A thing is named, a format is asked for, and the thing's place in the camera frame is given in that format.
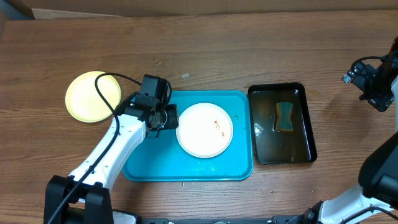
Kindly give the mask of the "white plate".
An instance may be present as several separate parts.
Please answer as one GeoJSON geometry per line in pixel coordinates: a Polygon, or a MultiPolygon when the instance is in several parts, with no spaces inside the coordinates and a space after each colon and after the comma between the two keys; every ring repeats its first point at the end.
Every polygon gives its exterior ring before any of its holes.
{"type": "Polygon", "coordinates": [[[197,103],[179,117],[176,129],[181,148],[207,159],[224,152],[233,138],[233,122],[227,112],[212,103],[197,103]]]}

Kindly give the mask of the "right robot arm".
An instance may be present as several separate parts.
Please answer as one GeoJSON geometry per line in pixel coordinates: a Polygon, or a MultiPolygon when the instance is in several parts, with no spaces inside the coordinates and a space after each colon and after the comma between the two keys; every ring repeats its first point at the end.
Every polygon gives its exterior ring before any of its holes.
{"type": "MultiPolygon", "coordinates": [[[[366,64],[366,57],[354,61],[343,76],[345,83],[353,83],[366,100],[380,112],[397,102],[397,42],[388,54],[378,56],[380,66],[366,64]]],[[[394,134],[376,149],[362,164],[358,183],[340,196],[320,201],[289,223],[359,223],[377,213],[393,219],[397,209],[397,135],[394,134]]]]}

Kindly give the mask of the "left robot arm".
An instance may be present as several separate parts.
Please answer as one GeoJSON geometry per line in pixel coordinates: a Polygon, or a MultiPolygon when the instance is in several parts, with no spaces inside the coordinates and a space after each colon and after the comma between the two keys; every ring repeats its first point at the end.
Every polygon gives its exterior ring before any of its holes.
{"type": "Polygon", "coordinates": [[[168,93],[128,96],[113,111],[103,139],[68,177],[53,176],[45,192],[44,223],[137,223],[139,217],[114,210],[110,191],[133,150],[150,131],[178,126],[168,93]]]}

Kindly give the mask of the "yellow-green plate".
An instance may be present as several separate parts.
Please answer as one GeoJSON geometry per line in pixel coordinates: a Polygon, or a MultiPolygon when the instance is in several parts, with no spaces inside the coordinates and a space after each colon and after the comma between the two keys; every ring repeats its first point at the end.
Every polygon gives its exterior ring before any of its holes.
{"type": "MultiPolygon", "coordinates": [[[[102,121],[112,115],[111,110],[99,96],[95,88],[96,78],[101,71],[86,72],[71,82],[66,95],[65,104],[68,112],[77,120],[85,123],[102,121]]],[[[98,88],[113,109],[121,101],[121,88],[112,76],[103,76],[98,88]]]]}

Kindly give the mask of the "green yellow sponge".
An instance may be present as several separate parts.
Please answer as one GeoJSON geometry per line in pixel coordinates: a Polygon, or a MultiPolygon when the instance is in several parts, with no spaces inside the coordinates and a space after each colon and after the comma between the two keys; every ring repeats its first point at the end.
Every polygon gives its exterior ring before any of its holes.
{"type": "Polygon", "coordinates": [[[275,105],[275,123],[274,130],[277,132],[293,131],[291,102],[278,102],[275,105]]]}

